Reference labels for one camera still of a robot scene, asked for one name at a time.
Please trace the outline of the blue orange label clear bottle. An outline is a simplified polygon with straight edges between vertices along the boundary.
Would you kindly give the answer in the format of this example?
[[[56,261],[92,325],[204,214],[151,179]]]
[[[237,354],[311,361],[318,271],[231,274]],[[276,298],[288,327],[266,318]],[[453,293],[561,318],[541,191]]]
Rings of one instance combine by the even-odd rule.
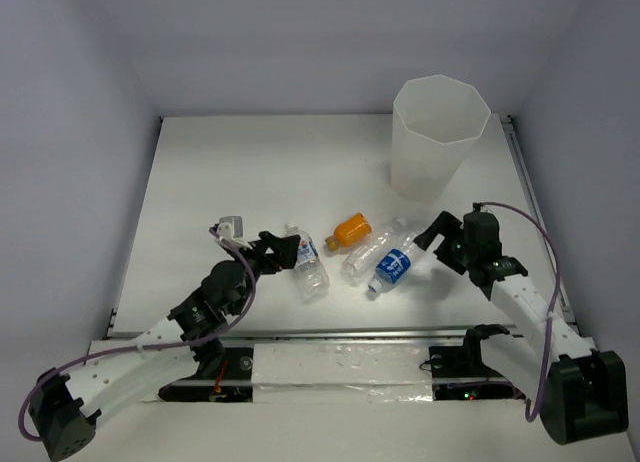
[[[318,250],[311,236],[298,226],[285,226],[287,236],[300,237],[294,280],[304,302],[311,302],[325,296],[329,292],[330,280]]]

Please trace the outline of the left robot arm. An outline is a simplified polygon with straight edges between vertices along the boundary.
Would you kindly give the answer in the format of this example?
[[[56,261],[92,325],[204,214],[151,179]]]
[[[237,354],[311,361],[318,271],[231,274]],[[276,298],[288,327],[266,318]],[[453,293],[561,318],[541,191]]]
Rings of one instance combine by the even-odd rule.
[[[264,275],[291,270],[298,235],[268,231],[246,242],[221,224],[210,229],[228,259],[153,327],[128,345],[87,354],[39,376],[19,411],[21,435],[44,446],[52,461],[82,450],[117,413],[179,379],[215,374],[222,335],[248,314]]]

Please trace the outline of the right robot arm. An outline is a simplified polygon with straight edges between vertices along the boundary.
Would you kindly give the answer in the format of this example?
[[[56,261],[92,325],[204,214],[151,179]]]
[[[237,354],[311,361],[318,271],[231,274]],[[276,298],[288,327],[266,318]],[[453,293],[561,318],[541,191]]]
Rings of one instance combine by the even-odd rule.
[[[480,324],[459,346],[431,347],[426,364],[436,385],[510,384],[526,399],[526,419],[541,420],[559,445],[627,430],[623,360],[597,350],[556,313],[524,265],[504,254],[492,213],[479,204],[461,219],[443,211],[414,242],[424,251],[437,242],[436,259],[467,275],[515,327]]]

